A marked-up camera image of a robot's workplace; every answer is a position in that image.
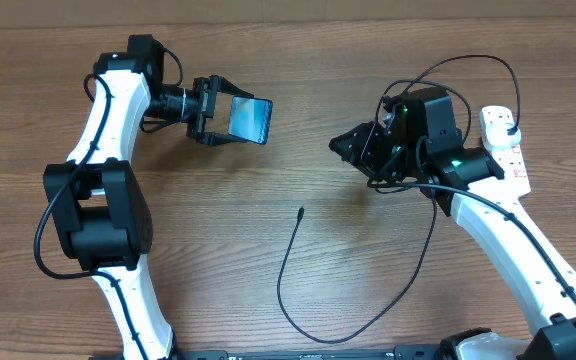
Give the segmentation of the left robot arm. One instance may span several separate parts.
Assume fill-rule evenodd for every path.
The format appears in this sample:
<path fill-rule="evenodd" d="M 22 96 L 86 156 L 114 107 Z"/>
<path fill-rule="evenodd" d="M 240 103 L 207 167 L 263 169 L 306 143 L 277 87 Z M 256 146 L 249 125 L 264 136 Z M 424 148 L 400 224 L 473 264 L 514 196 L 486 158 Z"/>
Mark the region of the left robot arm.
<path fill-rule="evenodd" d="M 76 147 L 61 164 L 43 174 L 48 205 L 34 237 L 34 258 L 53 279 L 41 258 L 47 222 L 55 224 L 64 254 L 78 261 L 77 278 L 99 286 L 123 341 L 123 359 L 180 359 L 182 351 L 166 321 L 149 273 L 152 216 L 132 169 L 139 132 L 152 133 L 184 124 L 188 137 L 208 146 L 244 143 L 231 132 L 209 132 L 218 94 L 254 103 L 246 92 L 222 76 L 194 80 L 189 89 L 164 81 L 168 49 L 150 34 L 132 35 L 124 52 L 99 56 L 84 79 L 94 85 L 93 105 Z"/>

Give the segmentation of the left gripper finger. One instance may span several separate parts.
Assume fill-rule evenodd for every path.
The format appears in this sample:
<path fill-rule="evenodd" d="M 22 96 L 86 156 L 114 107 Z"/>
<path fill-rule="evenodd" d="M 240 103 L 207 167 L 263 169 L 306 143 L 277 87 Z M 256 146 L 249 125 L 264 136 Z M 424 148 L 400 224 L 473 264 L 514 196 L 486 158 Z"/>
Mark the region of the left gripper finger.
<path fill-rule="evenodd" d="M 237 87 L 232 82 L 230 82 L 229 80 L 227 80 L 222 76 L 211 75 L 210 81 L 211 81 L 211 91 L 214 93 L 224 93 L 242 98 L 254 97 L 252 93 L 240 89 L 239 87 Z"/>
<path fill-rule="evenodd" d="M 208 146 L 220 146 L 229 143 L 247 143 L 247 140 L 233 135 L 204 132 L 201 136 L 201 143 Z"/>

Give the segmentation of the Galaxy S24 smartphone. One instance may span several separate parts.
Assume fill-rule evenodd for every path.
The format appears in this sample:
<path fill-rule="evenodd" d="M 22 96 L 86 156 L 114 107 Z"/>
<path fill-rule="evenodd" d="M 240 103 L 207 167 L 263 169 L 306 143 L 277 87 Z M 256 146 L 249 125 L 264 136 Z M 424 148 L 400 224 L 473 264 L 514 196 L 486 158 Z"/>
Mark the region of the Galaxy S24 smartphone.
<path fill-rule="evenodd" d="M 228 133 L 231 136 L 265 145 L 268 140 L 273 102 L 266 99 L 234 97 Z"/>

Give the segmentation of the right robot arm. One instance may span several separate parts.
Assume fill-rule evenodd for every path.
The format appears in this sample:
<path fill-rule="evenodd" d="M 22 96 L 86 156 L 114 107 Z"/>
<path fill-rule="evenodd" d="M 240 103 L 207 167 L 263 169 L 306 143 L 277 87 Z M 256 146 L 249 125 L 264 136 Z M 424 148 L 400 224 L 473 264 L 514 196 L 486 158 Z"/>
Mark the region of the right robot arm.
<path fill-rule="evenodd" d="M 417 188 L 482 248 L 511 289 L 531 340 L 488 328 L 443 339 L 437 359 L 576 359 L 576 271 L 521 205 L 530 183 L 518 116 L 479 112 L 481 145 L 468 148 L 451 93 L 440 87 L 385 97 L 383 120 L 333 138 L 330 149 L 379 189 Z"/>

